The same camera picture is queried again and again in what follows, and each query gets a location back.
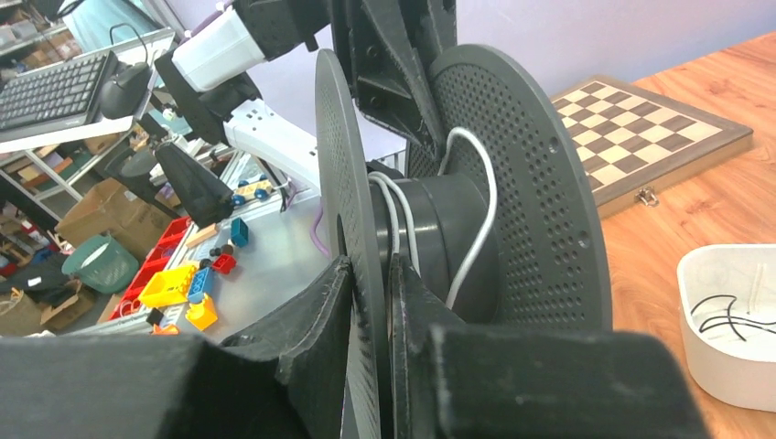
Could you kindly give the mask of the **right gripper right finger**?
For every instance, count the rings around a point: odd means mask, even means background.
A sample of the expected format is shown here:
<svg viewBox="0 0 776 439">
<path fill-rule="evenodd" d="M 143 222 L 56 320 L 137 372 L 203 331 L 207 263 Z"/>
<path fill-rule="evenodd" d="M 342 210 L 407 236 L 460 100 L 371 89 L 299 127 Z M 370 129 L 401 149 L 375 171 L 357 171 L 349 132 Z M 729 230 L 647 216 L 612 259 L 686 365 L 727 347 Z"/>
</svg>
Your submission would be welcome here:
<svg viewBox="0 0 776 439">
<path fill-rule="evenodd" d="M 632 332 L 467 324 L 390 262 L 398 438 L 706 438 L 672 353 Z"/>
</svg>

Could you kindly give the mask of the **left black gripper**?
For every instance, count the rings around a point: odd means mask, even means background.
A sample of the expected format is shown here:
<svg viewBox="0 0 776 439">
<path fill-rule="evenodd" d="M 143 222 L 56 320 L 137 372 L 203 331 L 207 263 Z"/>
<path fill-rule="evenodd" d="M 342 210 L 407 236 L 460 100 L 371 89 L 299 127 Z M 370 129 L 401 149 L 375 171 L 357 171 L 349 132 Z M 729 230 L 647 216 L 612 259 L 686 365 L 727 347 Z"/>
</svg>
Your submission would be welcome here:
<svg viewBox="0 0 776 439">
<path fill-rule="evenodd" d="M 317 51 L 317 33 L 331 25 L 335 52 L 364 117 L 427 157 L 441 156 L 446 136 L 429 69 L 458 43 L 456 0 L 247 0 L 232 6 L 251 40 L 250 61 L 278 59 L 299 46 Z"/>
</svg>

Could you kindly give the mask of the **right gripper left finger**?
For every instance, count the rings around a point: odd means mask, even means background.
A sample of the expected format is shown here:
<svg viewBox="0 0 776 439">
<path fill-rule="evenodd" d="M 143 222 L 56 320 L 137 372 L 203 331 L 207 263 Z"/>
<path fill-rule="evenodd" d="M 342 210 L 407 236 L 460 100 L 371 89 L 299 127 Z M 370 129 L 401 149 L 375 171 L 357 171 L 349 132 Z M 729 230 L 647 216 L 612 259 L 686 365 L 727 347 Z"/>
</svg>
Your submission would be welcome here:
<svg viewBox="0 0 776 439">
<path fill-rule="evenodd" d="M 5 337 L 4 438 L 337 438 L 354 277 L 213 343 L 198 335 Z"/>
</svg>

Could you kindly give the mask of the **black spool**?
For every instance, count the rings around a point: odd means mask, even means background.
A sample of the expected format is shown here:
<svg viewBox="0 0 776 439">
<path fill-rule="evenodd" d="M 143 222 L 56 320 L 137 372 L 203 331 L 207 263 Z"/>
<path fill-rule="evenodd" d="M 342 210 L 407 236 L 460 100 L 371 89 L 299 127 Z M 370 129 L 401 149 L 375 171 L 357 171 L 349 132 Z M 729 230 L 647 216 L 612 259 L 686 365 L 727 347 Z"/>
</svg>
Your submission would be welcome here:
<svg viewBox="0 0 776 439">
<path fill-rule="evenodd" d="M 447 49 L 430 67 L 447 133 L 394 185 L 368 177 L 336 54 L 318 53 L 316 112 L 329 238 L 355 276 L 348 378 L 362 438 L 395 438 L 389 265 L 472 324 L 609 330 L 609 267 L 595 200 L 548 97 L 505 53 Z"/>
</svg>

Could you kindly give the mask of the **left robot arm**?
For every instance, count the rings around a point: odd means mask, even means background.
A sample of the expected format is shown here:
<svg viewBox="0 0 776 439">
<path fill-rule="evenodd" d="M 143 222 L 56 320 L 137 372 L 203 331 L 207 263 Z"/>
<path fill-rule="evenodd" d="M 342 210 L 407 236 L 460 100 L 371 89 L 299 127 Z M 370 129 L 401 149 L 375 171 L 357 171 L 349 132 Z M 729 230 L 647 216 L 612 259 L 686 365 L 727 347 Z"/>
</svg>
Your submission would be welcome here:
<svg viewBox="0 0 776 439">
<path fill-rule="evenodd" d="M 442 125 L 426 72 L 456 44 L 456 16 L 453 1 L 226 1 L 155 67 L 194 133 L 223 142 L 232 111 L 261 95 L 247 69 L 317 49 L 330 26 L 361 113 L 435 158 Z"/>
</svg>

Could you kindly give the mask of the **yellow toy brick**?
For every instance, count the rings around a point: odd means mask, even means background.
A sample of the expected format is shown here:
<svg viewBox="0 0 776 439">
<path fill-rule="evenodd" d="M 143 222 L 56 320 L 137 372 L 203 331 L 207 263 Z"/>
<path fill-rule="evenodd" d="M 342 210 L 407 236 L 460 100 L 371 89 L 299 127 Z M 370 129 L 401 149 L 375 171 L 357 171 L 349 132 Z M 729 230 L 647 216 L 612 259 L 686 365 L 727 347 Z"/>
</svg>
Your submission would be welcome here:
<svg viewBox="0 0 776 439">
<path fill-rule="evenodd" d="M 198 268 L 193 264 L 155 273 L 138 296 L 142 305 L 161 308 L 188 301 L 189 287 Z"/>
</svg>

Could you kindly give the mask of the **red plastic bin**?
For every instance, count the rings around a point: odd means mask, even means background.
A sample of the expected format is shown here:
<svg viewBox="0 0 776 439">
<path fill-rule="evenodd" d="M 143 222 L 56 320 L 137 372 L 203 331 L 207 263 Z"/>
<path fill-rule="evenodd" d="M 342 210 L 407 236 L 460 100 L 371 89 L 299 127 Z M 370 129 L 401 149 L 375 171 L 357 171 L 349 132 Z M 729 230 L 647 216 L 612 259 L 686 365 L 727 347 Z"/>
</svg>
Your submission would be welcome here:
<svg viewBox="0 0 776 439">
<path fill-rule="evenodd" d="M 175 249 L 183 240 L 189 225 L 190 217 L 188 216 L 174 219 L 169 223 L 156 246 L 141 264 L 139 271 L 128 285 L 122 298 L 110 308 L 109 320 L 129 316 L 140 309 L 142 304 L 138 299 L 139 295 L 148 285 L 151 278 L 165 269 Z"/>
</svg>

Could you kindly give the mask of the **green plastic basket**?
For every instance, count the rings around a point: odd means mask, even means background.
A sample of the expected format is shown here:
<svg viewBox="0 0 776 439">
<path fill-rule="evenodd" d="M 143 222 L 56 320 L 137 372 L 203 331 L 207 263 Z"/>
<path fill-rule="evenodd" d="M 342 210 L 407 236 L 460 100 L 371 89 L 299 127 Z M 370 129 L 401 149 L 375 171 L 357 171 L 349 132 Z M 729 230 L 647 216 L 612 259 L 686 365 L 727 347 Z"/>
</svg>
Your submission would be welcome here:
<svg viewBox="0 0 776 439">
<path fill-rule="evenodd" d="M 61 271 L 99 293 L 118 294 L 139 268 L 140 262 L 114 237 L 95 235 L 66 258 Z"/>
</svg>

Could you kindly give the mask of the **wooden chessboard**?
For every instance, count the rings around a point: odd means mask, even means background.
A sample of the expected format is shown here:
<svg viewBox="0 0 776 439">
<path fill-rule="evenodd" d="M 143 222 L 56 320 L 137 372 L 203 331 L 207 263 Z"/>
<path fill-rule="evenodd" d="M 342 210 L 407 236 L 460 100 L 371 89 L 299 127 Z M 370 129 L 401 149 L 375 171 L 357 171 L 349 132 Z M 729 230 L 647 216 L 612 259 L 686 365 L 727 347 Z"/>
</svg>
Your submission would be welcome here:
<svg viewBox="0 0 776 439">
<path fill-rule="evenodd" d="M 753 131 L 659 93 L 593 76 L 551 99 L 585 168 L 602 219 L 747 152 Z"/>
</svg>

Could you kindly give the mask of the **cardboard box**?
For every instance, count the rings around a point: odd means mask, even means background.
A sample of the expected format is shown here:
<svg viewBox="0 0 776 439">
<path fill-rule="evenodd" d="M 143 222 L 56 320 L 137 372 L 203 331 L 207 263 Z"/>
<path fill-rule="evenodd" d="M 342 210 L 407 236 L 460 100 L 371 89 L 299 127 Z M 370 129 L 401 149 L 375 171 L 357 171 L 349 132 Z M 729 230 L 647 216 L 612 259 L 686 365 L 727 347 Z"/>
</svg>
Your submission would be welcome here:
<svg viewBox="0 0 776 439">
<path fill-rule="evenodd" d="M 62 218 L 55 231 L 74 247 L 93 236 L 109 235 L 142 261 L 171 221 L 160 209 L 108 178 L 92 187 Z"/>
</svg>

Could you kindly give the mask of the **white oblong tray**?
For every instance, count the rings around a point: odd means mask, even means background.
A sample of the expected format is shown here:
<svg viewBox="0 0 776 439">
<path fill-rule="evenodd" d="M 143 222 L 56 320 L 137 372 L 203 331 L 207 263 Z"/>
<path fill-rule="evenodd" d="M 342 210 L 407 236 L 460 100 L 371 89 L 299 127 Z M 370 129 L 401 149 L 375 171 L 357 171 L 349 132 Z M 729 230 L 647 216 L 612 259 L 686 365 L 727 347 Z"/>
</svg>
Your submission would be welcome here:
<svg viewBox="0 0 776 439">
<path fill-rule="evenodd" d="M 775 410 L 775 247 L 715 244 L 678 263 L 689 373 L 710 396 Z"/>
</svg>

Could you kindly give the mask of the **black computer mouse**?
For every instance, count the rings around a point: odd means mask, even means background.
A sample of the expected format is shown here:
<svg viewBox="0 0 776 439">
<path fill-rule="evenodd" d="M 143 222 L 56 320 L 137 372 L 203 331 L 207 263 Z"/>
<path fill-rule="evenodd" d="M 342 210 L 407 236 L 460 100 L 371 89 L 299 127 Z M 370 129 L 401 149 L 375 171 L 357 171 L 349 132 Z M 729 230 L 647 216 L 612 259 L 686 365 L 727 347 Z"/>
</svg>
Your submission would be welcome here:
<svg viewBox="0 0 776 439">
<path fill-rule="evenodd" d="M 151 69 L 146 63 L 136 63 L 113 75 L 100 90 L 102 116 L 116 120 L 132 115 L 147 91 L 150 78 Z"/>
</svg>

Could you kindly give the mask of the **black computer keyboard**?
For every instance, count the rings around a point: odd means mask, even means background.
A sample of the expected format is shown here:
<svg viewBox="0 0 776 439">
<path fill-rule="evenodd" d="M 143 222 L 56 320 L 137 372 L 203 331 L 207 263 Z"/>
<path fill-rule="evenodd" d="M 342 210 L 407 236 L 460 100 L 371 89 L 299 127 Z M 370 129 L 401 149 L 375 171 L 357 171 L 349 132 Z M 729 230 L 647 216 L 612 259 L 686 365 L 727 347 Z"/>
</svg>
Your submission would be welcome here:
<svg viewBox="0 0 776 439">
<path fill-rule="evenodd" d="M 1 140 L 92 123 L 102 86 L 118 64 L 115 54 L 108 51 L 10 80 L 1 90 Z"/>
</svg>

